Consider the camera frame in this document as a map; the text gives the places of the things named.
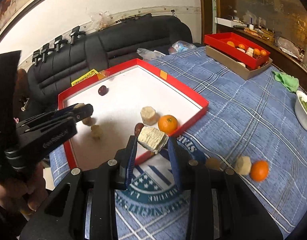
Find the metal screw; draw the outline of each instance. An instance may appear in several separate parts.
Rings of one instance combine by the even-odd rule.
[[[108,165],[109,166],[114,166],[116,165],[118,162],[115,160],[115,159],[111,159],[111,160],[108,160]]]
[[[226,168],[226,173],[227,173],[228,175],[233,175],[233,174],[234,174],[234,170],[231,169],[231,168]]]
[[[190,160],[189,161],[189,165],[191,166],[197,166],[198,165],[198,162],[196,160]]]
[[[72,175],[78,175],[80,173],[80,169],[79,168],[74,168],[72,171],[71,171],[71,174]]]

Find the black leather sofa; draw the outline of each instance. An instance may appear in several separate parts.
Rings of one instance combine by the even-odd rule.
[[[68,42],[60,52],[50,53],[45,63],[39,60],[29,68],[30,99],[19,120],[55,110],[58,94],[89,70],[101,71],[140,58],[138,48],[168,54],[169,47],[179,40],[192,43],[186,24],[173,16],[147,15],[80,36],[74,45]]]

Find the hand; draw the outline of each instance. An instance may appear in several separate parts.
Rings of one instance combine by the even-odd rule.
[[[17,211],[14,199],[21,198],[28,193],[28,206],[36,211],[41,203],[47,198],[46,181],[43,178],[43,167],[39,163],[31,178],[25,183],[15,178],[0,182],[0,206],[9,211]]]

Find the bread piece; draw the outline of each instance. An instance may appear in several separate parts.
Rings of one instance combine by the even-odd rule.
[[[73,109],[79,108],[79,107],[84,106],[84,105],[85,105],[84,103],[79,103],[79,104],[75,105],[73,107]],[[92,118],[89,116],[89,117],[83,119],[82,123],[87,125],[87,126],[91,126],[92,125]]]
[[[219,159],[215,157],[210,157],[209,159],[206,160],[205,166],[208,169],[213,169],[213,170],[220,170],[221,162]]]
[[[154,125],[158,120],[156,116],[156,110],[151,106],[145,106],[141,109],[140,115],[142,122],[146,125]]]
[[[235,163],[234,170],[239,175],[248,175],[251,170],[251,160],[249,156],[240,156]]]
[[[94,124],[90,128],[91,128],[91,137],[93,139],[99,140],[102,135],[102,130],[100,128],[100,125]]]
[[[83,119],[82,123],[87,125],[87,126],[92,126],[92,118],[91,118],[91,116],[88,116],[87,118]]]
[[[166,145],[167,141],[168,136],[154,127],[143,127],[138,136],[138,143],[155,154]]]
[[[73,107],[73,109],[79,108],[79,107],[84,106],[84,105],[85,105],[84,103],[79,103],[79,104],[75,105]]]

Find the tablecloth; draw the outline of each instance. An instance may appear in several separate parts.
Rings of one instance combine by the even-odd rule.
[[[245,81],[205,48],[150,63],[210,102],[206,115],[177,138],[194,159],[220,158],[222,168],[240,155],[268,161],[265,181],[242,179],[287,237],[307,210],[307,131],[295,116],[296,95],[273,78],[271,71],[278,70],[271,66]],[[69,171],[63,147],[50,159],[57,185]],[[137,166],[129,189],[116,191],[119,239],[184,239],[189,197],[177,191],[167,153]]]

